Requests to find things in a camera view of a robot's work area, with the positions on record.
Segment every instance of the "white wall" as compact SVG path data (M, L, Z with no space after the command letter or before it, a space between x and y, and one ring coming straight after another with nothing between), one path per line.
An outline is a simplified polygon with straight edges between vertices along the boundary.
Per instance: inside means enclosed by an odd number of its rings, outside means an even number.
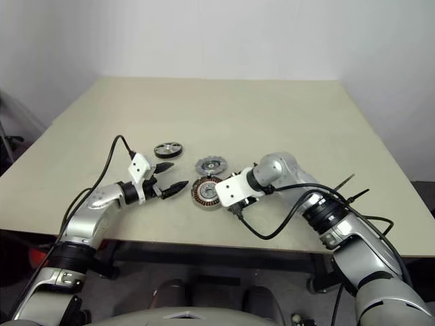
M38 7L43 19L20 12L17 3ZM0 88L45 125L100 74L340 79L408 177L435 181L432 0L0 0L0 6L11 49L21 45L9 28L9 6L39 31L23 43L49 52L49 59L38 58L44 63L38 73L20 69L11 56L16 69L6 75L0 54ZM39 73L44 83L23 77Z

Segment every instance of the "red object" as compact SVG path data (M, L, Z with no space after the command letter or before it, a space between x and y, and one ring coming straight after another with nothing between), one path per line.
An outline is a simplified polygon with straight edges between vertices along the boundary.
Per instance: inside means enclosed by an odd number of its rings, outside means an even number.
M29 263L30 266L32 266L33 269L36 269L38 265L41 263L41 261L46 256L46 253L43 251L39 251L37 249L29 249Z

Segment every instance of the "gray floor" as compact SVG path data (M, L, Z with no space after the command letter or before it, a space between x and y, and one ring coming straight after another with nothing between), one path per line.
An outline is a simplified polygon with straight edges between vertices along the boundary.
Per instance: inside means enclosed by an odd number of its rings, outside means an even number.
M90 273L81 298L84 307L92 311L94 321L145 309L161 283L172 278L187 281L194 274L239 277L240 287L227 287L231 288L227 291L236 302L241 301L244 290L252 285L269 288L277 298L288 325L291 325L290 318L294 312L315 319L319 326L329 325L336 297L336 291L319 295L308 293L305 283L309 275L304 273L143 263L122 264L120 267L122 273L116 281ZM336 325L352 325L354 321L353 298L343 293Z

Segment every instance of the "white bracket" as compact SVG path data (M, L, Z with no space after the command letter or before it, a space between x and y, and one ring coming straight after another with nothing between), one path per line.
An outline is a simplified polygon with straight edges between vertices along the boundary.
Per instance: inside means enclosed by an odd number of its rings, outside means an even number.
M240 175L235 175L215 185L215 191L223 207L229 207L248 197L259 198L264 192L252 189L246 179L246 174L252 168L245 168Z
M150 164L145 156L139 153L136 153L135 157L130 163L130 166L128 167L128 172L130 173L132 183L135 186L137 195L139 197L139 205L145 202L145 194L143 193L142 183L144 180L147 180L152 176L155 169L156 166L154 164Z

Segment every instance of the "black pulley wheel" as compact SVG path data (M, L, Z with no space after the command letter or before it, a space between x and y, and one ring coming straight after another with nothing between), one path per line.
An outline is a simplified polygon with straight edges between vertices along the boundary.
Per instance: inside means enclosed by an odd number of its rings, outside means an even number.
M170 142L155 146L154 155L158 158L175 158L183 151L183 146L180 143Z

